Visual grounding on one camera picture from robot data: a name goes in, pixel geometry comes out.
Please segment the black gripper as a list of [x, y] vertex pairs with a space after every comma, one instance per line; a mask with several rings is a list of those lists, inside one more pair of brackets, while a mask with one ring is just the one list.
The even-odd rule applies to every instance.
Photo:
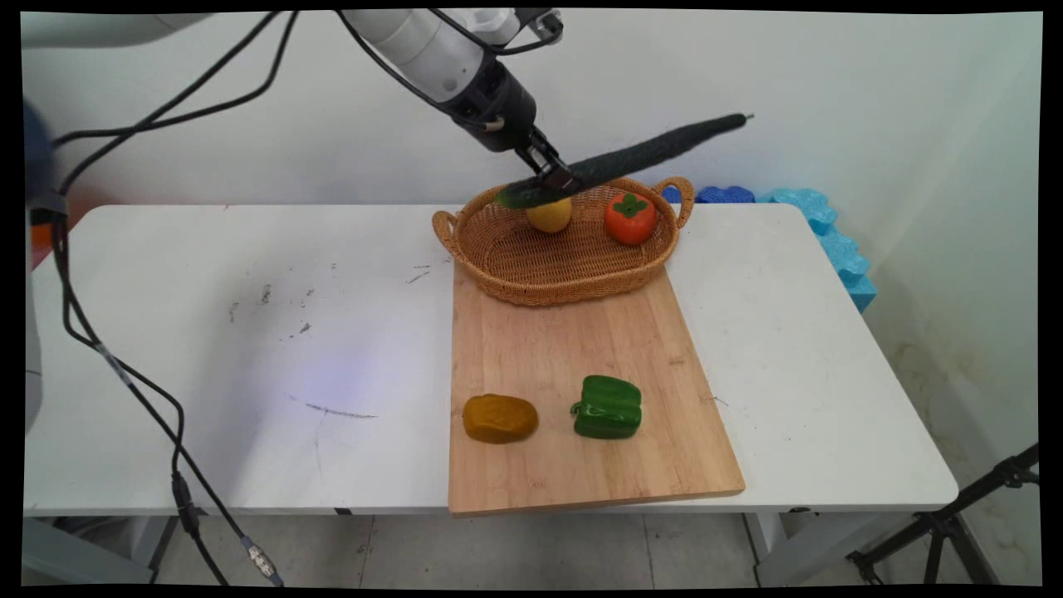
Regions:
[[532, 174], [513, 183], [514, 199], [574, 194], [583, 181], [561, 159], [546, 134], [535, 126], [532, 93], [497, 58], [483, 58], [475, 75], [452, 99], [452, 121], [494, 152], [512, 151]]

